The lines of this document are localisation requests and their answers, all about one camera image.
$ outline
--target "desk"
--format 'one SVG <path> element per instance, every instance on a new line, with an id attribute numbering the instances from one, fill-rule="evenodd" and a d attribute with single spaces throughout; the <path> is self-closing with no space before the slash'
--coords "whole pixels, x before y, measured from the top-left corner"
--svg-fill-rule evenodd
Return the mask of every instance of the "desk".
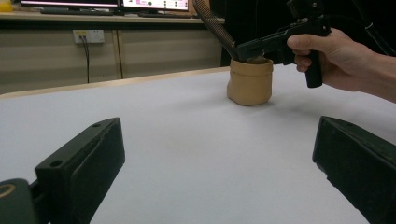
<path id="1" fill-rule="evenodd" d="M 236 105 L 228 80 L 218 68 L 2 95 L 0 179 L 32 182 L 54 150 L 120 117 L 126 163 L 92 223 L 367 223 L 311 160 L 318 121 L 396 144 L 395 104 L 308 89 L 293 65 L 275 66 L 265 105 Z"/>
<path id="2" fill-rule="evenodd" d="M 47 15 L 39 12 L 1 12 L 0 30 L 132 30 L 205 29 L 201 19 L 141 18 L 134 16 Z"/>

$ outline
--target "monitor screen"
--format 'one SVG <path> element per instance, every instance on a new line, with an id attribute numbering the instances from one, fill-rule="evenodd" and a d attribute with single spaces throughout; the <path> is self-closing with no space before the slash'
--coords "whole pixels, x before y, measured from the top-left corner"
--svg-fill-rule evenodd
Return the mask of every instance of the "monitor screen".
<path id="1" fill-rule="evenodd" d="M 118 0 L 21 0 L 27 7 L 113 8 Z"/>
<path id="2" fill-rule="evenodd" d="M 128 9 L 189 11 L 189 0 L 121 0 Z"/>

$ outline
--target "power cord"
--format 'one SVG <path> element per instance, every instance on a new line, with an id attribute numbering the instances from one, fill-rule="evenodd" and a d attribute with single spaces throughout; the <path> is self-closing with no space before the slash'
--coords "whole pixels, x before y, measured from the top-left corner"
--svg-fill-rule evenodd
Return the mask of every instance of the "power cord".
<path id="1" fill-rule="evenodd" d="M 85 57 L 87 59 L 87 83 L 90 83 L 90 50 L 88 49 L 87 36 L 81 35 L 79 38 L 85 50 Z"/>
<path id="2" fill-rule="evenodd" d="M 374 42 L 381 48 L 381 50 L 388 56 L 396 56 L 396 51 L 388 44 L 388 42 L 382 37 L 382 35 L 374 28 L 373 22 L 370 20 L 367 11 L 365 10 L 363 3 L 360 0 L 352 0 L 356 9 L 361 15 L 363 20 L 364 30 L 374 40 Z"/>

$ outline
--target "beige cup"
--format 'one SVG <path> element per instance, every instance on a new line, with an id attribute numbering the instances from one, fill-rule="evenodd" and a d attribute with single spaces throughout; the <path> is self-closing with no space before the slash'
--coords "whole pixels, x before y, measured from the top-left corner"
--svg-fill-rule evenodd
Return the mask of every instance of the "beige cup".
<path id="1" fill-rule="evenodd" d="M 260 105 L 272 95 L 273 61 L 258 57 L 248 63 L 231 60 L 227 96 L 239 105 Z"/>

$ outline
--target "power outlet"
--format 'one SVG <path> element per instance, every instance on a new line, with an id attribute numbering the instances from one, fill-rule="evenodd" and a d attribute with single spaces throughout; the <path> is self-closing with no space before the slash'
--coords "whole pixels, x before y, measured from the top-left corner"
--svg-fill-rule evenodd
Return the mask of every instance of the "power outlet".
<path id="1" fill-rule="evenodd" d="M 103 30 L 90 30 L 90 43 L 105 43 L 105 33 Z"/>
<path id="2" fill-rule="evenodd" d="M 105 43 L 105 33 L 103 30 L 73 30 L 76 44 L 81 44 L 81 38 L 85 38 L 87 43 Z"/>

